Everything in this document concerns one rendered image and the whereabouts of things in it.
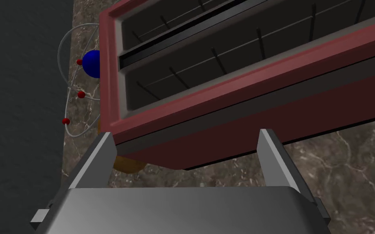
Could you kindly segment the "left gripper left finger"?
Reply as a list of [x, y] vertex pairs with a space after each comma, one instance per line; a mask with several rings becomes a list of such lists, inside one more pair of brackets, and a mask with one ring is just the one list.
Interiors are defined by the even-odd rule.
[[102, 132], [94, 142], [94, 149], [84, 158], [83, 165], [70, 183], [69, 188], [105, 188], [117, 155], [111, 132]]

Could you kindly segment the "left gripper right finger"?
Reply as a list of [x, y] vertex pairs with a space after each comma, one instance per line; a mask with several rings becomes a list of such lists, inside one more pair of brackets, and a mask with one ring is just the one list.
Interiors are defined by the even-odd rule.
[[260, 129], [256, 151], [265, 185], [292, 187], [309, 202], [315, 202], [302, 174], [272, 129]]

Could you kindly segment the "yellow round object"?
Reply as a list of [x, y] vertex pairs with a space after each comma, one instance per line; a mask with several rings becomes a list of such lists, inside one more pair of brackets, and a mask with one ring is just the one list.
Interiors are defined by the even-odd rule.
[[145, 162], [140, 162], [132, 158], [116, 156], [113, 168], [122, 173], [133, 174], [143, 170], [146, 165]]

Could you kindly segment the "red toaster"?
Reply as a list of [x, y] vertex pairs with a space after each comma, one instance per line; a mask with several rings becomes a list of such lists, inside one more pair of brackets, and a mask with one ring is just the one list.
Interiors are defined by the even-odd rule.
[[375, 121], [375, 0], [122, 0], [100, 14], [117, 156], [194, 169]]

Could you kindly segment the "blue ball atom model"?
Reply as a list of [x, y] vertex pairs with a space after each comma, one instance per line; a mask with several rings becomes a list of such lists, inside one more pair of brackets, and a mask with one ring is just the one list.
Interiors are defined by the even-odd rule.
[[[75, 90], [74, 88], [74, 79], [76, 78], [76, 75], [77, 75], [77, 72], [78, 70], [75, 69], [74, 71], [74, 74], [73, 74], [73, 77], [72, 77], [72, 80], [69, 81], [68, 78], [65, 76], [65, 74], [63, 73], [63, 70], [61, 68], [61, 63], [60, 63], [60, 53], [61, 53], [61, 49], [62, 49], [62, 46], [63, 46], [63, 43], [64, 41], [66, 40], [66, 37], [70, 36], [72, 34], [72, 32], [78, 28], [81, 28], [81, 27], [84, 27], [84, 26], [95, 26], [95, 30], [94, 32], [92, 33], [92, 35], [90, 36], [90, 41], [91, 39], [94, 37], [98, 27], [99, 27], [99, 24], [98, 23], [84, 23], [84, 24], [80, 24], [80, 25], [77, 25], [75, 27], [73, 27], [71, 30], [69, 30], [65, 35], [64, 37], [62, 38], [62, 40], [60, 41], [60, 44], [59, 44], [59, 47], [58, 47], [58, 51], [57, 51], [57, 64], [58, 64], [58, 68], [60, 70], [60, 73], [61, 73], [61, 76], [62, 78], [64, 79], [64, 81], [66, 82], [67, 86], [68, 86], [68, 94], [67, 94], [67, 99], [69, 98], [70, 96], [70, 92], [72, 90]], [[85, 73], [90, 76], [90, 77], [93, 77], [93, 78], [97, 78], [99, 79], [100, 78], [100, 51], [99, 50], [90, 50], [88, 51], [87, 53], [85, 54], [82, 54], [82, 58], [81, 60], [78, 60], [77, 61], [77, 64], [79, 66], [81, 66], [83, 68], [83, 70], [85, 71]], [[62, 123], [65, 125], [65, 131], [66, 133], [70, 136], [70, 137], [79, 137], [81, 135], [84, 135], [88, 130], [90, 130], [91, 127], [94, 126], [94, 124], [97, 123], [97, 121], [99, 120], [100, 116], [98, 116], [95, 121], [93, 123], [90, 124], [90, 126], [85, 129], [82, 133], [78, 134], [78, 135], [72, 135], [69, 130], [68, 130], [68, 124], [70, 123], [70, 120], [67, 118], [67, 109], [68, 107], [66, 106], [65, 107], [65, 117], [64, 119], [62, 120]]]

